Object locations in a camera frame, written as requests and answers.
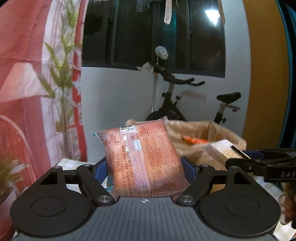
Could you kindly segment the hanging clothes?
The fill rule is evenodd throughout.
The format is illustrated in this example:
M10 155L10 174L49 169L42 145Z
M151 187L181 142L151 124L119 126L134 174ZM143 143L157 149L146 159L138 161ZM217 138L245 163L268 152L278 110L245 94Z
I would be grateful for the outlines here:
M152 1L136 0L136 12L140 13L140 12L143 12L145 9L148 9L151 2ZM166 25L169 25L171 23L172 11L173 11L173 1L166 1L165 16L164 16L164 23ZM224 15L222 1L218 1L218 17L221 19L221 23L224 26L225 15Z

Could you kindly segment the checkered tablecloth with bunnies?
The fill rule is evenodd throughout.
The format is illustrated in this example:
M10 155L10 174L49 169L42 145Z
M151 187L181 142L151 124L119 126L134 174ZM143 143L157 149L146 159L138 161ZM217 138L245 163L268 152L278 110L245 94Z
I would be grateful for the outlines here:
M64 170L75 170L78 166L85 164L85 162L75 161L67 158L63 158L58 165L62 166ZM272 183L265 183L262 177L254 177L254 180L263 187L276 201L282 194L282 190ZM279 221L273 235L278 240L292 240L295 238L295 229L292 228L291 223L282 225Z

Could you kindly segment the dark window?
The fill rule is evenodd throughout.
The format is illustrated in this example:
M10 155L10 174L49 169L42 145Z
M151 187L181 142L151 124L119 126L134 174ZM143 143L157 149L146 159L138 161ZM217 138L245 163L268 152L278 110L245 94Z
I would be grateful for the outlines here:
M224 77L226 47L218 1L173 1L171 23L164 23L165 1L136 12L136 1L90 1L82 64L135 70L146 62L172 73ZM155 54L164 46L168 59Z

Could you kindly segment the orange wooden door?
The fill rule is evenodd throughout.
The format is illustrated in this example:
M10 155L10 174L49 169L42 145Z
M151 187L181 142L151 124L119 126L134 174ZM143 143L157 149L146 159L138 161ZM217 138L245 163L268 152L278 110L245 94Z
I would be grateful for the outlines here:
M243 137L250 150L295 148L295 36L286 1L244 1L251 49Z

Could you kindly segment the clear-window cracker packet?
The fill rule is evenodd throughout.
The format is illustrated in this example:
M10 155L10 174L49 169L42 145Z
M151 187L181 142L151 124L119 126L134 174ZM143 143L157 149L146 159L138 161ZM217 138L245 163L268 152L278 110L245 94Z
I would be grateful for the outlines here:
M226 139L210 143L204 147L204 150L223 167L226 167L226 161L229 159L250 159L247 154Z

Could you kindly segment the white plastic bag on pole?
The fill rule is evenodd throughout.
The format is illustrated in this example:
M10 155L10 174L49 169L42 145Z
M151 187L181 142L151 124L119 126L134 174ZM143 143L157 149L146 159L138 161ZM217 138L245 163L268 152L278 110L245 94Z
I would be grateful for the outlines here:
M161 58L162 60L167 60L168 59L168 51L164 46L157 46L155 48L155 54L158 58Z

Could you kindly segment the large orange-red snack bag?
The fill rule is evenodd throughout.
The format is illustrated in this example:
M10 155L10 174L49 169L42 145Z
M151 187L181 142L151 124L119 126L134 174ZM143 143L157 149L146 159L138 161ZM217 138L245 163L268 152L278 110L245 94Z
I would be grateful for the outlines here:
M105 148L111 194L177 197L187 187L185 170L166 128L167 117L98 131Z

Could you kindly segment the pink printed backdrop curtain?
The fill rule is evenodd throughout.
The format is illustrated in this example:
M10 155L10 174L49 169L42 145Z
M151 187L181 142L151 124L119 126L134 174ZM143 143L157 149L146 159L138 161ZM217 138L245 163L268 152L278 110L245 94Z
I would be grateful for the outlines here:
M81 69L88 1L1 2L1 240L10 207L62 159L87 160Z

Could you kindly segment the cardboard box with plastic liner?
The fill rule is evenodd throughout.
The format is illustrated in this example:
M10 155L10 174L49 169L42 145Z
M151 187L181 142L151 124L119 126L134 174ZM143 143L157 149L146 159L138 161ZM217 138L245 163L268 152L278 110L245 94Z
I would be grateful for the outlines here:
M233 131L213 121L168 120L166 129L180 157L185 156L197 165L208 164L216 170L226 170L225 164L214 160L204 147L213 142L227 139L241 150L247 142Z

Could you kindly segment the orange snack bag in box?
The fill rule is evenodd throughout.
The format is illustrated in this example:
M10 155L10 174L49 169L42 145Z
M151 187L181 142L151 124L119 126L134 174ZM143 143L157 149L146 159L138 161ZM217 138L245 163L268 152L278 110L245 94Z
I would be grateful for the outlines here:
M182 136L182 140L188 145L202 145L207 144L208 141L202 138L194 138L190 136Z

